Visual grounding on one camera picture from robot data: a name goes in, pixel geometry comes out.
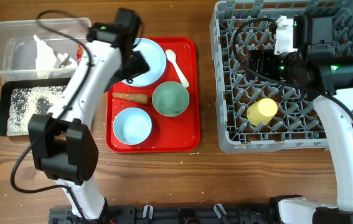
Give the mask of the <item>brown carrot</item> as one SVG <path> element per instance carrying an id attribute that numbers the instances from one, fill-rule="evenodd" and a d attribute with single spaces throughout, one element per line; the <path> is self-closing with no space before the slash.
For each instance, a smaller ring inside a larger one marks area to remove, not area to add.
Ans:
<path id="1" fill-rule="evenodd" d="M 119 99 L 126 100 L 126 101 L 131 101 L 134 103 L 140 103 L 140 104 L 145 104 L 145 105 L 149 103 L 149 96 L 142 94 L 142 93 L 114 92 L 114 93 L 112 93 L 112 96 L 115 98 L 119 98 Z"/>

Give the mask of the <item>yellow plastic cup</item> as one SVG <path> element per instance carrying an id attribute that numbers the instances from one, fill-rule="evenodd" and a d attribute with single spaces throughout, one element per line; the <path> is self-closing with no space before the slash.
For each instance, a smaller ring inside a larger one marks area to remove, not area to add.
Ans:
<path id="1" fill-rule="evenodd" d="M 278 112 L 278 104 L 271 98 L 264 98 L 248 107 L 247 119 L 253 126 L 267 124 Z"/>

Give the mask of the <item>green bowl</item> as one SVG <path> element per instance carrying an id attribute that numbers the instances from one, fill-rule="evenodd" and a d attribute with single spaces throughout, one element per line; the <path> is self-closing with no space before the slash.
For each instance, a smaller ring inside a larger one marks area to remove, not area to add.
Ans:
<path id="1" fill-rule="evenodd" d="M 164 82 L 154 89 L 151 99 L 159 114 L 175 117 L 188 108 L 190 94 L 187 88 L 178 82 Z"/>

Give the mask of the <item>red snack wrapper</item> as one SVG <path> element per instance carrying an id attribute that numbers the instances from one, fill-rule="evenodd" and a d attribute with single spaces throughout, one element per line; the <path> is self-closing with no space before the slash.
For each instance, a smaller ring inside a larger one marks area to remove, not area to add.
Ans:
<path id="1" fill-rule="evenodd" d="M 85 51 L 84 46 L 85 46 L 85 44 L 79 44 L 78 45 L 77 54 L 76 54 L 76 56 L 77 56 L 77 64 L 79 64 L 81 59 L 83 58 L 83 54 L 84 54 L 84 51 Z"/>

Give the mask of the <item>small light blue bowl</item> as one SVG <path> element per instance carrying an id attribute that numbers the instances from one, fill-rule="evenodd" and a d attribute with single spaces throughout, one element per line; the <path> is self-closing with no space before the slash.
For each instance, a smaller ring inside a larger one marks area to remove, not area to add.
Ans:
<path id="1" fill-rule="evenodd" d="M 145 141 L 153 128 L 151 117 L 136 107 L 118 113 L 113 121 L 113 133 L 117 140 L 126 145 L 137 145 Z"/>

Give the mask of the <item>white tissue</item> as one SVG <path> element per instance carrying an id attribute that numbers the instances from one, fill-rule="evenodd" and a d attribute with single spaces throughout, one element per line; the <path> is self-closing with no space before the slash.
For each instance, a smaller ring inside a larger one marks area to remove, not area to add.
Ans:
<path id="1" fill-rule="evenodd" d="M 38 79 L 47 79 L 52 70 L 63 68 L 77 68 L 77 61 L 69 54 L 58 53 L 52 47 L 49 47 L 38 36 L 33 35 L 37 46 L 37 58 L 35 60 L 35 69 Z"/>

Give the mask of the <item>white rice pile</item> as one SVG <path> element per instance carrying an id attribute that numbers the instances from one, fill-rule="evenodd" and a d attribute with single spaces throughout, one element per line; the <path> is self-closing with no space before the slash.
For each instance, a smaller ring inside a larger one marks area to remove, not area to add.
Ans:
<path id="1" fill-rule="evenodd" d="M 14 89 L 11 95 L 6 135 L 28 135 L 27 127 L 32 115 L 45 115 L 47 110 L 60 99 L 64 89 L 65 85 Z"/>

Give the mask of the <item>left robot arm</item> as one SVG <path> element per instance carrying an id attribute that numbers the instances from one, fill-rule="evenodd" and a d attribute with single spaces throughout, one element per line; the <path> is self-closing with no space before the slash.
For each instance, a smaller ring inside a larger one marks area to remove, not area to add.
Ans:
<path id="1" fill-rule="evenodd" d="M 133 10 L 120 8 L 114 22 L 89 27 L 80 62 L 60 100 L 29 121 L 35 168 L 64 189 L 72 204 L 66 219 L 72 223 L 111 222 L 93 176 L 98 148 L 90 126 L 102 94 L 149 70 L 141 52 L 134 50 L 142 24 Z"/>

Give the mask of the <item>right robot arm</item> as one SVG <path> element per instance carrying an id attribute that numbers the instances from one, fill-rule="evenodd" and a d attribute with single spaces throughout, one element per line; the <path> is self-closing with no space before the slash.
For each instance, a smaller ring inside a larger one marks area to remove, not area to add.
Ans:
<path id="1" fill-rule="evenodd" d="M 305 92 L 326 133 L 337 181 L 337 203 L 300 195 L 273 198 L 273 222 L 353 223 L 353 56 L 339 56 L 330 16 L 268 19 L 273 50 L 251 50 L 242 62 L 250 78 Z"/>

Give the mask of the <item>grey dishwasher rack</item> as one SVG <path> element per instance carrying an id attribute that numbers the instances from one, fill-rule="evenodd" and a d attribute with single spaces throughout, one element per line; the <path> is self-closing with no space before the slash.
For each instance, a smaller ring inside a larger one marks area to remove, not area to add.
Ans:
<path id="1" fill-rule="evenodd" d="M 250 81 L 239 62 L 250 50 L 275 48 L 267 19 L 302 14 L 332 16 L 338 55 L 353 55 L 353 1 L 219 1 L 210 22 L 216 79 L 219 147 L 224 152 L 274 152 L 327 148 L 313 104 L 299 90 L 259 80 Z M 247 109 L 272 98 L 278 112 L 268 124 L 253 126 Z"/>

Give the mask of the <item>clear plastic waste bin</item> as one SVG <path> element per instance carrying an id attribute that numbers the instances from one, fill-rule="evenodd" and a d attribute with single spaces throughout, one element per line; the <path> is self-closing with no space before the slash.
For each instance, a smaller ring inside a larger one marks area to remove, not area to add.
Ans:
<path id="1" fill-rule="evenodd" d="M 33 35 L 38 36 L 56 52 L 67 53 L 77 61 L 77 43 L 41 28 L 35 20 L 0 22 L 0 78 L 3 83 L 38 80 L 35 69 L 37 46 Z M 75 69 L 52 70 L 49 78 L 71 77 Z"/>

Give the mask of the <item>black food waste tray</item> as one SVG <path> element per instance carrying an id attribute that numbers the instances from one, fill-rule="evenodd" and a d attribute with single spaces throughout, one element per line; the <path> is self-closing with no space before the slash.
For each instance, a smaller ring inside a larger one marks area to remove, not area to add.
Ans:
<path id="1" fill-rule="evenodd" d="M 0 99 L 0 136 L 7 136 L 7 119 L 9 117 L 9 108 L 11 104 L 12 91 L 16 88 L 30 88 L 37 86 L 66 86 L 69 78 L 54 78 L 47 80 L 18 80 L 7 82 L 2 86 Z M 49 136 L 58 136 L 63 133 L 72 133 L 73 135 L 90 135 L 87 125 L 82 122 L 81 115 L 72 115 L 77 109 L 77 100 L 73 105 L 69 105 L 69 99 L 74 96 L 74 90 L 64 94 L 51 106 L 45 115 L 33 114 L 28 123 L 28 136 L 31 140 L 44 139 Z"/>

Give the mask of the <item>light blue plate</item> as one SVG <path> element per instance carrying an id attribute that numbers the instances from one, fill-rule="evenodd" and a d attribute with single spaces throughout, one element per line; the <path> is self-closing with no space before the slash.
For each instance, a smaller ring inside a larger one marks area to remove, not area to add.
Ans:
<path id="1" fill-rule="evenodd" d="M 155 41 L 147 38 L 137 38 L 134 42 L 137 46 L 134 51 L 140 51 L 145 61 L 149 65 L 149 71 L 133 78 L 132 83 L 126 80 L 122 82 L 133 87 L 143 87 L 153 84 L 163 75 L 167 59 L 162 47 Z"/>

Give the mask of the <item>white plastic spoon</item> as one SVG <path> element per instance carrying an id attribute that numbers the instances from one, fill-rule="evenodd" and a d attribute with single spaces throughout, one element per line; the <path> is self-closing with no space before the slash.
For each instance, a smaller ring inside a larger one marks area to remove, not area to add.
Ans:
<path id="1" fill-rule="evenodd" d="M 175 68 L 175 71 L 177 73 L 177 76 L 182 84 L 183 87 L 188 88 L 189 87 L 189 82 L 186 78 L 186 76 L 183 74 L 183 72 L 181 71 L 181 69 L 179 68 L 177 62 L 176 62 L 176 54 L 173 50 L 171 49 L 167 49 L 165 51 L 166 54 L 166 58 L 172 63 L 172 65 Z"/>

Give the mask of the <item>red serving tray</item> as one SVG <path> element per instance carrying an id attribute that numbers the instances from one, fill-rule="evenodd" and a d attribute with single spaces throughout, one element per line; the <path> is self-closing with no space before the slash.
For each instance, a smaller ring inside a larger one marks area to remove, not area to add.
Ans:
<path id="1" fill-rule="evenodd" d="M 179 79 L 174 67 L 166 60 L 166 69 L 159 79 L 142 87 L 129 86 L 123 82 L 113 85 L 107 93 L 106 102 L 106 132 L 107 146 L 117 153 L 145 152 L 182 152 L 194 149 L 200 141 L 200 106 L 197 73 L 196 47 L 187 37 L 151 37 L 163 50 L 171 49 L 176 53 L 176 62 L 186 76 L 189 87 L 190 103 L 186 111 L 176 117 L 166 117 L 158 113 L 152 104 L 142 105 L 118 98 L 112 93 L 142 93 L 148 96 L 163 82 Z M 153 128 L 148 138 L 141 144 L 129 146 L 119 141 L 113 132 L 113 121 L 121 111 L 131 108 L 141 108 L 151 117 Z"/>

